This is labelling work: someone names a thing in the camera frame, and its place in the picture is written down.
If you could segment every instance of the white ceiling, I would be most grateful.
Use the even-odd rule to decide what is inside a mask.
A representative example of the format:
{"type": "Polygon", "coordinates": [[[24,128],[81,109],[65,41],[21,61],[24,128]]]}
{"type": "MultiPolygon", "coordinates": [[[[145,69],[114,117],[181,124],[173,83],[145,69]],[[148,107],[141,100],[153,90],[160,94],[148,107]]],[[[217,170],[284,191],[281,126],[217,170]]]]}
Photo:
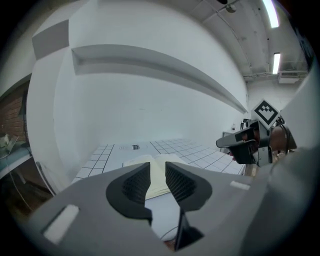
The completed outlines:
{"type": "Polygon", "coordinates": [[[306,71],[299,41],[286,14],[276,7],[279,27],[271,28],[262,0],[228,0],[229,13],[217,0],[165,0],[188,13],[221,42],[246,81],[270,76],[274,53],[281,53],[279,71],[306,71]]]}

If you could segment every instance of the tube light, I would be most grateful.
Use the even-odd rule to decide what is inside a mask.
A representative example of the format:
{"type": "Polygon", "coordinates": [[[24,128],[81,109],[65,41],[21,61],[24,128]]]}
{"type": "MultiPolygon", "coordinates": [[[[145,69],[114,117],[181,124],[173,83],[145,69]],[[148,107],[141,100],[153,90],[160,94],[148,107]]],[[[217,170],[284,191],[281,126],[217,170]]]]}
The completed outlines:
{"type": "Polygon", "coordinates": [[[273,72],[272,74],[278,74],[279,64],[280,64],[280,53],[275,53],[273,61],[273,72]]]}
{"type": "Polygon", "coordinates": [[[276,9],[271,0],[262,0],[266,11],[268,12],[271,28],[279,27],[278,17],[276,13],[276,9]]]}

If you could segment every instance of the white strip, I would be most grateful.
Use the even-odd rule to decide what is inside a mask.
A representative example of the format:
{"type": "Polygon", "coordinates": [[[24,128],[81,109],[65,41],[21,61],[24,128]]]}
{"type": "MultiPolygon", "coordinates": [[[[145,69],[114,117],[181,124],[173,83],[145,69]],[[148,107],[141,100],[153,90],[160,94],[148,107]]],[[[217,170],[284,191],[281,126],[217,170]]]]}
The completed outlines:
{"type": "Polygon", "coordinates": [[[44,231],[44,237],[53,244],[58,245],[67,233],[71,224],[74,222],[78,213],[79,208],[75,205],[69,204],[44,231]]]}
{"type": "Polygon", "coordinates": [[[274,54],[274,61],[273,61],[273,72],[272,74],[278,74],[280,64],[280,53],[274,54]]]}
{"type": "Polygon", "coordinates": [[[230,186],[234,187],[234,188],[242,189],[242,190],[249,190],[250,189],[250,185],[243,184],[243,183],[240,183],[237,181],[231,181],[230,186]]]}
{"type": "Polygon", "coordinates": [[[271,0],[262,0],[266,11],[268,12],[271,28],[279,27],[278,17],[276,13],[276,9],[271,0]]]}

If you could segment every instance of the air conditioner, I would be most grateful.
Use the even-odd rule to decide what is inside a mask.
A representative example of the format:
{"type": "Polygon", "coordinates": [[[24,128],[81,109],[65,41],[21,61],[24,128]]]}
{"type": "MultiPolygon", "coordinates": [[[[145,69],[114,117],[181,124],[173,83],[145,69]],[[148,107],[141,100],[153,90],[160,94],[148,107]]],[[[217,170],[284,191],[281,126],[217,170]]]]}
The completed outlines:
{"type": "Polygon", "coordinates": [[[283,71],[279,73],[279,84],[294,84],[299,81],[299,73],[296,71],[283,71]]]}

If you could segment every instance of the smoke detector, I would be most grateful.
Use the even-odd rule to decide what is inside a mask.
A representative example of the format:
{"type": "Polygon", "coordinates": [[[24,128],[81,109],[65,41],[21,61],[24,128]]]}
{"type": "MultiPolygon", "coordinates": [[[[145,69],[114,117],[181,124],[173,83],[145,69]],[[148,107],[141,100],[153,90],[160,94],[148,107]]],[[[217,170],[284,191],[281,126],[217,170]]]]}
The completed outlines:
{"type": "Polygon", "coordinates": [[[236,10],[237,10],[237,8],[236,8],[236,6],[235,6],[234,4],[228,4],[228,5],[225,7],[225,9],[226,9],[226,11],[227,11],[228,13],[231,13],[231,14],[235,13],[236,10]]]}

